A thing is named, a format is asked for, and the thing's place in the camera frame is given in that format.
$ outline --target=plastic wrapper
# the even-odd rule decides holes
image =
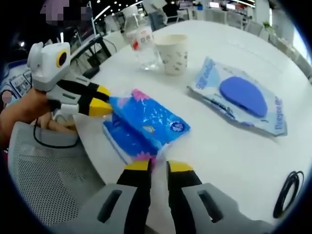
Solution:
[[[221,82],[233,76],[251,82],[260,90],[268,106],[266,116],[255,117],[222,96],[219,91]],[[223,114],[231,122],[261,130],[275,137],[287,135],[282,100],[244,71],[215,62],[207,57],[202,69],[188,88],[199,94],[203,102]]]
[[[110,97],[110,104],[114,113],[104,121],[104,133],[125,163],[154,162],[190,130],[182,118],[137,89],[129,97]]]

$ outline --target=blue sponge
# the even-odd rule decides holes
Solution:
[[[268,107],[260,90],[241,77],[230,77],[220,84],[220,93],[229,102],[256,117],[265,117]]]

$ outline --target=gray gripper handle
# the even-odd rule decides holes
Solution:
[[[262,220],[250,220],[238,204],[212,184],[182,188],[190,205],[196,234],[265,234],[273,228]]]
[[[124,234],[126,217],[137,188],[108,184],[80,209],[77,218],[50,226],[54,233]]]

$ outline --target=sponge package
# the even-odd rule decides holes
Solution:
[[[244,71],[207,57],[188,88],[232,122],[275,137],[287,135],[282,100]]]
[[[130,97],[110,97],[110,104],[114,113],[104,121],[104,133],[108,132],[126,163],[129,160],[124,158],[129,156],[132,161],[160,157],[171,142],[190,130],[182,118],[137,89]]]

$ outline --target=paper cup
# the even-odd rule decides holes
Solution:
[[[165,72],[181,75],[187,66],[187,36],[172,34],[155,41]]]

